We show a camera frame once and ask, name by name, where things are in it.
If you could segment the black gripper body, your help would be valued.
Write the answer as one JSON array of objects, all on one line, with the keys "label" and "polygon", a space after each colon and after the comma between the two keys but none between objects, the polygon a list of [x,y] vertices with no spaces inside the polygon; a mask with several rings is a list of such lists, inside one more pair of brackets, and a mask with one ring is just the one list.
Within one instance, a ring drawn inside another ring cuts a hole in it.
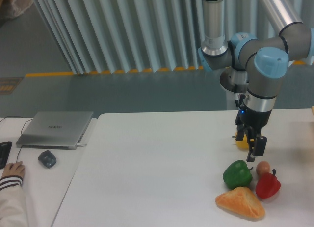
[{"label": "black gripper body", "polygon": [[268,123],[271,112],[272,110],[258,112],[248,107],[239,109],[235,119],[237,130],[241,131],[246,127],[251,127],[256,133],[260,134],[262,128]]}]

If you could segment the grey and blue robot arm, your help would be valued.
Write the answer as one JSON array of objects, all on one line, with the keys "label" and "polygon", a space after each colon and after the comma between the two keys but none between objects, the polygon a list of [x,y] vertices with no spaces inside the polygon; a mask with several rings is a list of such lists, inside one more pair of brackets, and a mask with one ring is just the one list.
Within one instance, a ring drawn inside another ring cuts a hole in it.
[{"label": "grey and blue robot arm", "polygon": [[225,1],[202,0],[205,39],[198,54],[205,70],[231,67],[231,75],[222,75],[220,83],[235,95],[236,140],[247,140],[246,160],[253,162],[264,154],[267,138],[261,131],[268,123],[288,64],[314,54],[314,30],[302,22],[289,0],[258,0],[276,37],[259,40],[239,32],[226,40]]}]

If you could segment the white striped sleeve forearm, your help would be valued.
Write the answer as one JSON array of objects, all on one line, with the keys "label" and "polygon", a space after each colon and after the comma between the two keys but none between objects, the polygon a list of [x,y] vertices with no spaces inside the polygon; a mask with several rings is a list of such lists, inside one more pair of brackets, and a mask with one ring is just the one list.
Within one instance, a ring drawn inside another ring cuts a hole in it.
[{"label": "white striped sleeve forearm", "polygon": [[10,175],[0,179],[0,226],[27,227],[26,198],[23,179]]}]

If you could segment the person's hand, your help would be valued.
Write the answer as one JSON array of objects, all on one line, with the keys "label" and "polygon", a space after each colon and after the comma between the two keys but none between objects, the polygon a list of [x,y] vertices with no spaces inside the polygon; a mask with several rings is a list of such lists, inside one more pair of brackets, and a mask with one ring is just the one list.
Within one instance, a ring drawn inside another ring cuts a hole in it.
[{"label": "person's hand", "polygon": [[24,178],[25,175],[25,165],[22,161],[16,163],[8,163],[3,170],[2,178],[9,176],[18,176],[21,179]]}]

